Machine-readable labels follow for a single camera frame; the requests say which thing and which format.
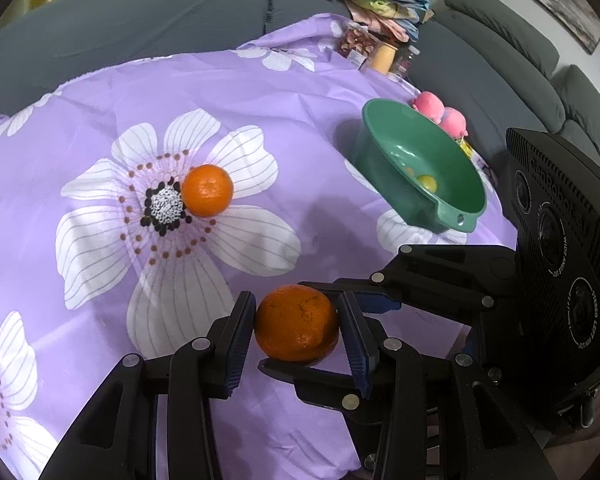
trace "yellow cup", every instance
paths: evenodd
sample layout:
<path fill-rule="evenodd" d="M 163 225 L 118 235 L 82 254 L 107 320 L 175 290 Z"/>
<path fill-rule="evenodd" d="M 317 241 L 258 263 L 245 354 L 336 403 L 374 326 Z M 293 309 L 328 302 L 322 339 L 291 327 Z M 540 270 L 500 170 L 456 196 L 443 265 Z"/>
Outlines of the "yellow cup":
<path fill-rule="evenodd" d="M 391 63 L 394 62 L 395 53 L 398 49 L 388 43 L 381 43 L 376 50 L 376 54 L 369 63 L 369 66 L 374 70 L 378 70 L 381 74 L 387 74 L 391 68 Z"/>

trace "blue gripper pad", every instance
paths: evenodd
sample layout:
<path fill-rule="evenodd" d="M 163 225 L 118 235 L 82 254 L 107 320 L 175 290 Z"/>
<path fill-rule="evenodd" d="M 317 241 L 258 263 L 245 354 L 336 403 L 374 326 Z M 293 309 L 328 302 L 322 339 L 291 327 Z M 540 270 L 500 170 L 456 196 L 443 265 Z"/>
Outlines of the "blue gripper pad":
<path fill-rule="evenodd" d="M 224 354 L 224 387 L 228 395 L 240 384 L 240 376 L 247 358 L 247 350 L 253 333 L 256 314 L 256 298 L 248 291 L 242 291 L 235 302 L 231 316 L 222 330 L 216 347 L 216 357 Z"/>
<path fill-rule="evenodd" d="M 371 397 L 371 376 L 380 361 L 380 352 L 365 317 L 356 300 L 356 294 L 343 292 L 338 297 L 340 333 L 347 351 L 353 383 L 365 399 Z"/>
<path fill-rule="evenodd" d="M 356 292 L 356 299 L 362 312 L 367 314 L 384 314 L 390 310 L 400 310 L 400 301 L 392 300 L 384 294 Z"/>

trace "silver screw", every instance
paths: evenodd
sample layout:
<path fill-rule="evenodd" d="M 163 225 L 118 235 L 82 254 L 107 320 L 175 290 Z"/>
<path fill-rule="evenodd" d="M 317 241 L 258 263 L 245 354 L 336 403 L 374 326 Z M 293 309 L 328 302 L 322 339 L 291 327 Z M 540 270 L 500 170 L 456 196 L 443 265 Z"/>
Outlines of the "silver screw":
<path fill-rule="evenodd" d="M 360 405 L 360 399 L 356 394 L 349 394 L 342 397 L 342 407 L 345 410 L 355 410 Z"/>
<path fill-rule="evenodd" d="M 460 366 L 471 366 L 474 364 L 474 359 L 469 354 L 458 354 L 456 356 L 456 363 Z"/>
<path fill-rule="evenodd" d="M 140 357 L 138 354 L 127 354 L 122 358 L 123 366 L 127 368 L 133 368 L 140 362 Z"/>
<path fill-rule="evenodd" d="M 369 471 L 373 471 L 376 468 L 376 454 L 372 453 L 367 455 L 365 458 L 365 468 Z"/>
<path fill-rule="evenodd" d="M 211 341 L 206 337 L 199 337 L 193 340 L 191 346 L 193 346 L 194 350 L 206 350 L 211 346 Z"/>
<path fill-rule="evenodd" d="M 502 380 L 502 370 L 497 367 L 489 368 L 487 372 L 489 378 L 493 381 L 493 383 L 497 386 Z"/>
<path fill-rule="evenodd" d="M 402 341 L 400 341 L 399 339 L 396 339 L 395 337 L 389 337 L 384 340 L 382 345 L 387 350 L 399 350 L 400 348 L 402 348 Z"/>

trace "camera lens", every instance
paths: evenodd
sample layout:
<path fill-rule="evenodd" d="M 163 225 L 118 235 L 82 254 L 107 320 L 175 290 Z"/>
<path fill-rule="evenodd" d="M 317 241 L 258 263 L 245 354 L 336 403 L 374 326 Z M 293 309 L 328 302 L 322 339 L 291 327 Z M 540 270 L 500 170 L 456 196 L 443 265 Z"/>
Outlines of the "camera lens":
<path fill-rule="evenodd" d="M 525 213 L 529 212 L 531 208 L 531 192 L 529 191 L 529 184 L 526 181 L 525 175 L 521 171 L 516 172 L 514 184 L 516 186 L 516 197 L 518 197 L 518 203 Z"/>
<path fill-rule="evenodd" d="M 564 231 L 562 222 L 547 206 L 542 206 L 540 211 L 538 239 L 542 257 L 552 274 L 555 274 L 564 260 Z"/>
<path fill-rule="evenodd" d="M 569 328 L 576 343 L 588 345 L 593 338 L 597 309 L 589 282 L 583 278 L 575 280 L 569 292 Z"/>

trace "orange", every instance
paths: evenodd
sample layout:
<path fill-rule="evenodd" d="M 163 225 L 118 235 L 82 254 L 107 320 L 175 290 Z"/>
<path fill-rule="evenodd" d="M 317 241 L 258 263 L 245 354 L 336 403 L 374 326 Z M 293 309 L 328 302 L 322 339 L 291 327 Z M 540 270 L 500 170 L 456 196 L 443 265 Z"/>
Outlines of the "orange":
<path fill-rule="evenodd" d="M 216 216 L 229 207 L 234 196 L 234 181 L 213 164 L 193 168 L 180 186 L 182 201 L 195 216 Z"/>
<path fill-rule="evenodd" d="M 260 303 L 254 331 L 258 345 L 269 357 L 315 363 L 338 343 L 338 315 L 320 291 L 304 285 L 283 285 Z"/>

